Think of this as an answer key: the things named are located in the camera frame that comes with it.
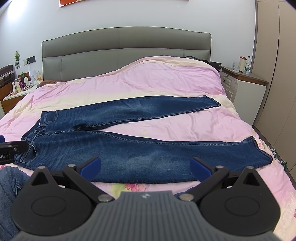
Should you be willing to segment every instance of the jeans leg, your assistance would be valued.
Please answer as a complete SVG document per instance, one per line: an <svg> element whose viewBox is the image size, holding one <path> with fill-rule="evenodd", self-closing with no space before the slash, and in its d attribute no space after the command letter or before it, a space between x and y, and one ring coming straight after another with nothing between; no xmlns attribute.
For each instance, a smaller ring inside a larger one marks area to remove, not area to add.
<svg viewBox="0 0 296 241"><path fill-rule="evenodd" d="M37 137L16 163L31 170L46 166L52 171L72 163L79 166L93 156L102 160L101 171L93 181L106 183L195 181L197 178L190 171L194 156L231 171L272 162L253 137L241 142L178 142L103 131L66 131Z"/></svg>
<svg viewBox="0 0 296 241"><path fill-rule="evenodd" d="M147 96L108 101L68 110L42 112L36 133L51 135L67 130L100 130L120 123L157 119L219 106L220 103L207 96Z"/></svg>
<svg viewBox="0 0 296 241"><path fill-rule="evenodd" d="M4 167L0 170L0 240L9 241L18 234L10 210L29 176L17 167Z"/></svg>

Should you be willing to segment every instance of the water bottle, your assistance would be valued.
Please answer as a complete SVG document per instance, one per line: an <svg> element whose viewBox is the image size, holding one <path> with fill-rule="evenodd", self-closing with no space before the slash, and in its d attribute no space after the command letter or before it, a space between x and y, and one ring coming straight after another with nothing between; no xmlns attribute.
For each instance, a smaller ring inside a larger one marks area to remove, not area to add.
<svg viewBox="0 0 296 241"><path fill-rule="evenodd" d="M250 73L250 68L251 68L251 56L248 56L247 61L246 61L246 65L245 65L245 68L244 68L245 74Z"/></svg>

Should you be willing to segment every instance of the person's leg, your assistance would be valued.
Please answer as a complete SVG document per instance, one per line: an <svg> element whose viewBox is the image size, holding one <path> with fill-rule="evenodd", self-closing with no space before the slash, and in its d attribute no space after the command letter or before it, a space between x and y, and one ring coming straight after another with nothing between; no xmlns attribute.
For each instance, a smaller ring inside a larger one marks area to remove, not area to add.
<svg viewBox="0 0 296 241"><path fill-rule="evenodd" d="M29 176L17 167L4 167L0 170L0 240L9 241L18 234L10 210L17 194Z"/></svg>

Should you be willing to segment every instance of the plastic bottle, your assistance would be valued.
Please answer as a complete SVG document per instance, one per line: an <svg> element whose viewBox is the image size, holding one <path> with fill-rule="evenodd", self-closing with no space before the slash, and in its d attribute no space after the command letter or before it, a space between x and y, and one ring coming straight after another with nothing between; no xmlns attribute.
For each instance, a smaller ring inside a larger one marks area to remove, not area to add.
<svg viewBox="0 0 296 241"><path fill-rule="evenodd" d="M25 79L25 74L24 74L24 72L23 72L23 73L22 73L22 78L21 78L21 80L20 80L20 86L21 86L21 89L23 89L23 88L26 86L26 83L25 83L24 79Z"/></svg>
<svg viewBox="0 0 296 241"><path fill-rule="evenodd" d="M13 91L13 93L17 93L17 90L15 89L15 83L14 82L12 82L12 91Z"/></svg>
<svg viewBox="0 0 296 241"><path fill-rule="evenodd" d="M17 80L18 80L18 82L19 82L19 84L20 84L20 89L22 90L23 87L24 87L24 86L22 85L22 79L21 79L21 78L18 78Z"/></svg>
<svg viewBox="0 0 296 241"><path fill-rule="evenodd" d="M250 73L250 68L251 68L251 56L248 56L247 61L246 61L246 65L245 65L245 68L244 68L245 74Z"/></svg>
<svg viewBox="0 0 296 241"><path fill-rule="evenodd" d="M15 88L16 88L18 93L22 91L21 88L20 88L20 83L19 82L15 82Z"/></svg>
<svg viewBox="0 0 296 241"><path fill-rule="evenodd" d="M37 73L37 80L38 80L39 82L42 81L41 71L38 71L38 73Z"/></svg>
<svg viewBox="0 0 296 241"><path fill-rule="evenodd" d="M24 78L24 83L26 84L26 86L29 85L28 77L25 77L25 78Z"/></svg>

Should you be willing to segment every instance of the brown blanket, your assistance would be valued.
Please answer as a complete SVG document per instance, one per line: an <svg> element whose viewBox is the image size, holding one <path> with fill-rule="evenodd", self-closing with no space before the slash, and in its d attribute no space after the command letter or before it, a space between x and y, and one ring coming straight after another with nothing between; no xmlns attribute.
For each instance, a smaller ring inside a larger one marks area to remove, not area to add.
<svg viewBox="0 0 296 241"><path fill-rule="evenodd" d="M42 82L37 86L37 88L42 87L42 86L45 86L45 85L56 84L57 82L65 82L65 81L62 81L62 80L45 80L45 81L42 81Z"/></svg>

